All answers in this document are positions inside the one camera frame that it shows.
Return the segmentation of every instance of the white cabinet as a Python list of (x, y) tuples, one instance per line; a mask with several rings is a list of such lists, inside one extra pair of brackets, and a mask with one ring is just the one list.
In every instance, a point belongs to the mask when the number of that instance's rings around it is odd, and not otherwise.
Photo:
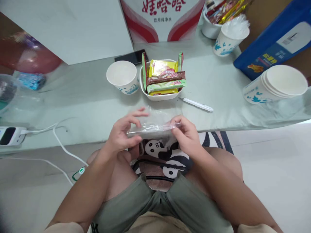
[(69, 65), (133, 52), (118, 0), (1, 0), (0, 11)]

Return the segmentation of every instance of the floor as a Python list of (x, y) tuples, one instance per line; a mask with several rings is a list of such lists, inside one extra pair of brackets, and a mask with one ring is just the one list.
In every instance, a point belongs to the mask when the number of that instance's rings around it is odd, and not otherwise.
[[(246, 185), (284, 232), (311, 228), (311, 122), (277, 129), (227, 132)], [(67, 149), (86, 159), (100, 144)], [(82, 165), (60, 148), (20, 154), (44, 158), (71, 176)], [(0, 160), (0, 232), (42, 232), (70, 189), (58, 170), (42, 161)]]

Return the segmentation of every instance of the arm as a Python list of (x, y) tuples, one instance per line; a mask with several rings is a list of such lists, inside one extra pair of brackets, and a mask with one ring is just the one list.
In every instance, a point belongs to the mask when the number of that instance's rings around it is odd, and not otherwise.
[(48, 227), (56, 223), (76, 222), (81, 225), (84, 232), (87, 232), (93, 217), (104, 201), (117, 153), (134, 147), (142, 140), (140, 136), (128, 139), (126, 132), (131, 127), (131, 123), (141, 127), (136, 117), (147, 116), (148, 114), (143, 110), (144, 108), (141, 108), (130, 113), (114, 124), (106, 144), (70, 189)]
[(178, 128), (172, 130), (181, 150), (198, 166), (206, 188), (226, 218), (236, 226), (266, 224), (282, 233), (256, 195), (201, 146), (195, 125), (183, 116), (173, 118), (172, 123), (175, 122), (182, 125), (181, 130)]

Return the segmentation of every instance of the khaki shorts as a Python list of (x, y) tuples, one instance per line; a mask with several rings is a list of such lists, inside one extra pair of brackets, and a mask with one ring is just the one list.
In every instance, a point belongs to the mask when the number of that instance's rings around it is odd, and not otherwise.
[(105, 202), (93, 222), (98, 224), (100, 233), (125, 232), (147, 211), (175, 217), (193, 233), (233, 233), (216, 203), (181, 173), (166, 193), (150, 189), (146, 177), (141, 175), (126, 190)]

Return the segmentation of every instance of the paper cup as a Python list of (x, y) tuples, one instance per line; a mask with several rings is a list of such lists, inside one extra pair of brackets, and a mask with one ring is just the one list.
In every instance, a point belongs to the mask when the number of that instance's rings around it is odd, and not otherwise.
[(244, 87), (242, 93), (246, 101), (262, 104), (302, 95), (307, 88), (306, 78), (298, 70), (290, 66), (276, 65)]
[(116, 61), (106, 72), (109, 83), (124, 94), (134, 94), (139, 88), (136, 66), (129, 61)]
[(221, 31), (217, 37), (216, 43), (213, 47), (213, 52), (220, 57), (226, 57), (249, 35), (249, 28), (244, 34), (241, 34), (238, 38), (230, 37), (224, 31), (224, 26), (221, 27)]
[(302, 95), (308, 89), (305, 76), (297, 69), (287, 65), (276, 65), (265, 71), (266, 85), (279, 95)]
[(206, 10), (203, 10), (204, 23), (201, 28), (202, 34), (210, 39), (216, 39), (220, 33), (221, 24), (212, 24), (206, 17)]

